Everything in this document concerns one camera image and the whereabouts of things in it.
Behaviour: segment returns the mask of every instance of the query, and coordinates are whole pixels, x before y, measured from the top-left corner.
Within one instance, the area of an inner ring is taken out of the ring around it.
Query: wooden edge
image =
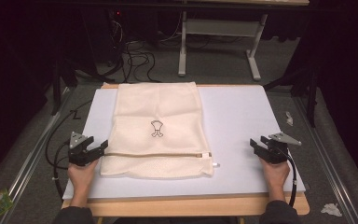
[[[69,206],[64,200],[62,208]],[[208,217],[208,216],[258,216],[265,212],[269,202],[267,194],[217,198],[168,198],[139,200],[90,200],[87,207],[95,217]],[[299,215],[310,212],[303,192],[296,195],[294,208]]]
[[[117,89],[119,84],[104,83],[101,89]],[[258,86],[257,84],[197,84],[198,87],[236,87],[236,86]]]
[[[234,4],[257,4],[272,6],[304,7],[310,4],[309,0],[189,0],[191,2],[215,2]]]

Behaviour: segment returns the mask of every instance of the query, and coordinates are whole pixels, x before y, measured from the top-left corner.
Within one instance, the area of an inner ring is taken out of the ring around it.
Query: printed logo
[[[155,131],[152,133],[152,136],[162,137],[162,135],[164,135],[163,133],[161,133],[161,126],[163,125],[163,123],[159,120],[153,120],[151,123],[155,129]]]

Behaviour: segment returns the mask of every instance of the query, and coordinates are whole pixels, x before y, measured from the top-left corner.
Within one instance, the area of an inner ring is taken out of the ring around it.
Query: sleeve
[[[66,207],[54,218],[53,224],[93,224],[92,213],[89,208]]]
[[[260,224],[300,224],[296,209],[283,201],[267,204],[266,212],[260,217]]]

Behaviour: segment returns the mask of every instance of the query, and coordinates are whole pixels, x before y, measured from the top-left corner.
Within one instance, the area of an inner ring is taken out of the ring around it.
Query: black cable
[[[121,71],[123,71],[123,77],[126,79],[126,71],[124,70],[124,66],[121,67]]]
[[[168,38],[165,38],[165,39],[160,39],[158,42],[161,43],[162,45],[165,45],[165,46],[177,46],[181,43],[181,41],[176,41],[176,44],[175,45],[167,45],[167,44],[164,44],[165,41],[169,41],[169,40],[172,40],[172,39],[176,39],[177,37],[179,36],[182,36],[182,34],[177,34],[179,28],[180,28],[180,24],[182,23],[182,14],[183,12],[179,12],[179,19],[178,19],[178,23],[176,25],[176,29],[173,31],[173,33],[170,35],[170,37]]]
[[[212,41],[219,42],[219,43],[226,43],[226,44],[235,43],[237,41],[244,39],[244,36],[234,36],[233,40],[216,39],[214,37],[215,36],[211,36]]]
[[[110,71],[106,72],[105,74],[100,75],[100,74],[98,74],[97,71],[93,71],[93,69],[89,69],[89,68],[83,66],[82,64],[79,64],[79,63],[76,63],[76,62],[72,61],[71,59],[66,58],[65,61],[74,70],[76,70],[78,68],[79,70],[82,70],[83,72],[85,72],[87,75],[89,75],[91,77],[94,77],[97,80],[100,80],[102,82],[107,82],[107,83],[115,82],[115,80],[113,78],[108,78],[107,76],[114,74],[121,67],[120,60],[118,60],[118,64],[117,64],[117,66],[115,68],[111,69]]]
[[[118,59],[117,59],[116,66],[115,66],[113,69],[111,69],[110,71],[107,71],[107,72],[101,74],[100,76],[102,76],[102,77],[110,76],[110,75],[114,74],[115,72],[117,72],[123,65],[124,65],[124,63],[123,63],[123,57],[120,55],[120,56],[118,57]]]
[[[142,45],[140,47],[137,47],[136,49],[130,49],[130,44],[136,44],[136,43],[142,43]],[[145,47],[145,42],[141,41],[141,40],[131,41],[131,42],[127,43],[127,44],[129,45],[128,49],[130,51],[137,51],[137,50],[140,50],[140,49]]]
[[[60,154],[61,150],[63,149],[63,147],[68,146],[69,145],[69,141],[65,141],[64,143],[61,144],[61,146],[58,148],[58,150],[56,151],[55,157],[54,157],[54,166],[53,166],[53,180],[57,189],[57,192],[60,196],[60,199],[63,201],[62,196],[63,196],[63,190],[61,188],[61,183],[60,183],[60,179],[58,177],[58,172],[57,172],[57,168],[58,168],[58,163],[61,161],[58,161],[58,155]]]
[[[209,36],[203,36],[204,39],[206,39],[206,43],[203,44],[202,46],[200,47],[191,47],[187,44],[187,41],[186,41],[186,47],[190,48],[190,49],[203,49],[205,48],[210,42],[211,42],[211,38]]]
[[[147,70],[146,72],[146,75],[147,75],[147,78],[149,79],[148,81],[149,82],[161,82],[159,80],[155,80],[153,79],[151,76],[150,76],[150,72],[152,71],[152,69],[155,67],[156,65],[156,59],[155,59],[155,56],[153,53],[151,52],[141,52],[141,51],[133,51],[131,52],[130,51],[130,43],[127,45],[127,52],[125,52],[129,55],[129,59],[127,60],[127,64],[130,66],[130,71],[129,73],[125,76],[125,79],[123,81],[123,83],[128,83],[128,80],[129,80],[129,77],[131,75],[131,70],[132,68],[134,67],[133,69],[133,74],[134,74],[134,77],[136,80],[138,81],[142,81],[144,82],[143,80],[141,80],[140,78],[138,78],[138,76],[136,75],[136,71],[138,71],[138,69],[143,66],[143,65],[146,65],[148,63],[150,63],[150,59],[149,59],[149,56],[153,59],[152,61],[152,66]],[[141,63],[138,63],[138,64],[134,64],[134,61],[133,59],[136,59],[136,58],[142,58],[144,59],[143,62]]]
[[[57,161],[57,164],[60,163],[61,161],[65,160],[65,159],[68,159],[68,157],[65,156],[65,157],[60,158],[60,159]]]
[[[297,174],[296,174],[296,166],[295,162],[293,161],[293,158],[289,155],[289,153],[282,152],[279,148],[276,147],[286,158],[289,160],[290,165],[292,166],[293,170],[293,185],[292,185],[292,195],[290,196],[290,202],[289,205],[293,207],[296,200],[296,192],[297,192]]]
[[[166,39],[166,40],[160,40],[160,44],[164,45],[164,46],[168,46],[168,47],[175,47],[178,46],[182,43],[182,40],[178,37],[181,37],[180,35],[172,37],[170,39]]]
[[[51,140],[52,136],[57,132],[57,130],[60,128],[60,126],[63,124],[64,121],[66,121],[72,114],[76,113],[79,108],[81,108],[84,105],[89,104],[90,102],[92,102],[92,100],[89,100],[86,103],[83,103],[82,105],[78,106],[74,110],[71,110],[70,113],[68,115],[66,115],[58,125],[55,126],[54,130],[49,135],[48,140],[46,142],[46,147],[45,147],[45,158],[46,158],[46,161],[48,162],[48,164],[50,164],[51,166],[55,166],[55,164],[48,157],[48,146],[49,146],[49,143],[50,143],[50,140]],[[66,167],[62,167],[62,166],[57,165],[57,169],[63,169],[64,170],[64,169],[66,169]]]

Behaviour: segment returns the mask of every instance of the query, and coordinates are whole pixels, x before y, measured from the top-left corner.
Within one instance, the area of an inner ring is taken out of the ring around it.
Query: white paper scrap
[[[286,111],[286,116],[287,116],[287,120],[286,120],[286,123],[288,123],[290,126],[293,126],[293,118],[292,118],[292,115]]]
[[[342,214],[339,212],[337,208],[337,204],[328,203],[324,206],[321,213],[327,213],[329,215],[333,215],[336,217],[342,217]]]

